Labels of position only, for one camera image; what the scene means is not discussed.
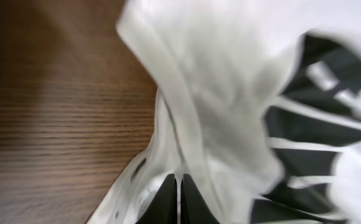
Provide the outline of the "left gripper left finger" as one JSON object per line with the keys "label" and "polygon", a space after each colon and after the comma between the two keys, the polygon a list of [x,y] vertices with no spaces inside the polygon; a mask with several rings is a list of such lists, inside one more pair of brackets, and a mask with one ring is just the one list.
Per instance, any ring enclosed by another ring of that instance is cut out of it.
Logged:
{"label": "left gripper left finger", "polygon": [[177,204],[177,181],[169,174],[136,224],[177,224]]}

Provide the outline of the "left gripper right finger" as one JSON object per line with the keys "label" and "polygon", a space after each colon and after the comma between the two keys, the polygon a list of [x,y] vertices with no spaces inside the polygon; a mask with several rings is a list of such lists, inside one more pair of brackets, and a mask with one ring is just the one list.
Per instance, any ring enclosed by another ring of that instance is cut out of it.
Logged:
{"label": "left gripper right finger", "polygon": [[184,174],[182,178],[180,206],[181,224],[219,224],[190,174]]}

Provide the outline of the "white Puma t-shirt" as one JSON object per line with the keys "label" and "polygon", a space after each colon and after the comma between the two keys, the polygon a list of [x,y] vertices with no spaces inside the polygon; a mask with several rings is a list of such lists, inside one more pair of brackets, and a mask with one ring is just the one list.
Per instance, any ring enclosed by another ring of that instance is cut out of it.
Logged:
{"label": "white Puma t-shirt", "polygon": [[136,223],[190,174],[219,223],[361,223],[361,0],[127,1],[157,85],[148,147],[90,223]]}

